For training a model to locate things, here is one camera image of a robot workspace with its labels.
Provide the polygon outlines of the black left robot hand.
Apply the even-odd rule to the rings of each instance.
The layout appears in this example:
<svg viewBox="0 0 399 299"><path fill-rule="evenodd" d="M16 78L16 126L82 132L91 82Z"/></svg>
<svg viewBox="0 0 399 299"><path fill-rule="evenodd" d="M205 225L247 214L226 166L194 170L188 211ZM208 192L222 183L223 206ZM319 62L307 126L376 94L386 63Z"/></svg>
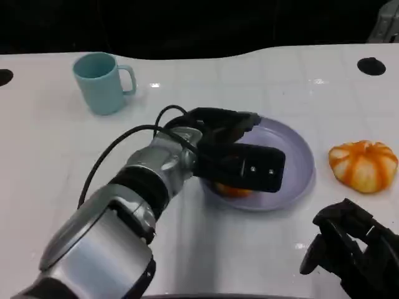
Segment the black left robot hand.
<svg viewBox="0 0 399 299"><path fill-rule="evenodd" d="M234 143L261 122L257 113L221 108L195 108L183 118L188 126L202 132L200 142L208 145Z"/></svg>

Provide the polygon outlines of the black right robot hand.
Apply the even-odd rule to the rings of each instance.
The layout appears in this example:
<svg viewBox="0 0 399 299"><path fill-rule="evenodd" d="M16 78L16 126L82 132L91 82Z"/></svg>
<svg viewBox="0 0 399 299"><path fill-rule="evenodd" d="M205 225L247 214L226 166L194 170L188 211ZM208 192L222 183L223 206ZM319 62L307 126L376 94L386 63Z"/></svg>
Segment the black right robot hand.
<svg viewBox="0 0 399 299"><path fill-rule="evenodd" d="M398 235L349 199L320 210L313 219L319 234L300 265L340 278L350 298L398 298Z"/></svg>

